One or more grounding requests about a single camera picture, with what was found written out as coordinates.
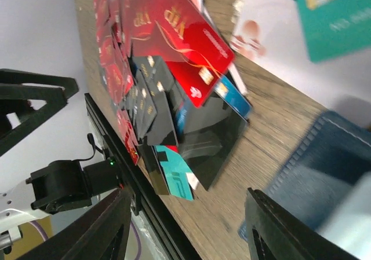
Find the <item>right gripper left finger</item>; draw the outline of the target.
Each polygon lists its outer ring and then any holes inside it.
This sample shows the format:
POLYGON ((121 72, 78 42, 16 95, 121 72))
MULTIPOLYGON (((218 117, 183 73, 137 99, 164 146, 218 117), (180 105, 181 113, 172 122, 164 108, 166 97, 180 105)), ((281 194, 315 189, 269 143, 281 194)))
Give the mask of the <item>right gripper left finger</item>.
POLYGON ((131 221, 130 204, 129 191, 117 189, 20 259, 124 259, 131 221))

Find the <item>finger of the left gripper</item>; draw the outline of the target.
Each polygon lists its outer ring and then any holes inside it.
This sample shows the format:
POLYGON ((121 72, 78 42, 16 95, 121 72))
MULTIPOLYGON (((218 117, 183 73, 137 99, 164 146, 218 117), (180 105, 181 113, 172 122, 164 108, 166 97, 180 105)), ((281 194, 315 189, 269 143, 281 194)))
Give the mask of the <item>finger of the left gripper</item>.
POLYGON ((68 104, 74 78, 1 69, 1 155, 68 104))

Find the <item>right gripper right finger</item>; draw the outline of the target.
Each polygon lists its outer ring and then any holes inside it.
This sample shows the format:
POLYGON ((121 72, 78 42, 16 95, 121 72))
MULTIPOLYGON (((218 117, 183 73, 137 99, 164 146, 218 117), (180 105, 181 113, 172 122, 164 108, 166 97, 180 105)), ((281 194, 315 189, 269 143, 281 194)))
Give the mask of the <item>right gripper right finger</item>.
POLYGON ((248 188, 245 219, 251 259, 355 259, 261 190, 248 188))

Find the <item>blue leather card holder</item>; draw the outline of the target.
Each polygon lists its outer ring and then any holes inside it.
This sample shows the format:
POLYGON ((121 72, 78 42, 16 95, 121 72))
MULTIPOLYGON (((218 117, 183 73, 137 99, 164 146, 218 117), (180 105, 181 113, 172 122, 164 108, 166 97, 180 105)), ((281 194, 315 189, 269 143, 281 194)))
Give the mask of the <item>blue leather card holder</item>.
MULTIPOLYGON (((370 130, 323 112, 261 191, 355 259, 370 258, 370 130)), ((248 242, 246 219, 239 235, 248 242)))

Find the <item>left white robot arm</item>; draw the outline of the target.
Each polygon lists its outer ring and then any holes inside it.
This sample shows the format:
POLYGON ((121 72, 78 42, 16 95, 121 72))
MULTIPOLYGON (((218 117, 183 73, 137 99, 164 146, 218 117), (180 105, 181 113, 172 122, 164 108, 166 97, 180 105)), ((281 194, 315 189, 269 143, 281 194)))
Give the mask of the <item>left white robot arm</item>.
MULTIPOLYGON (((57 114, 79 91, 74 78, 1 69, 1 154, 57 114)), ((122 185, 114 159, 81 167, 82 159, 56 160, 1 193, 1 254, 22 239, 30 223, 47 241, 38 219, 90 206, 92 197, 122 185)))

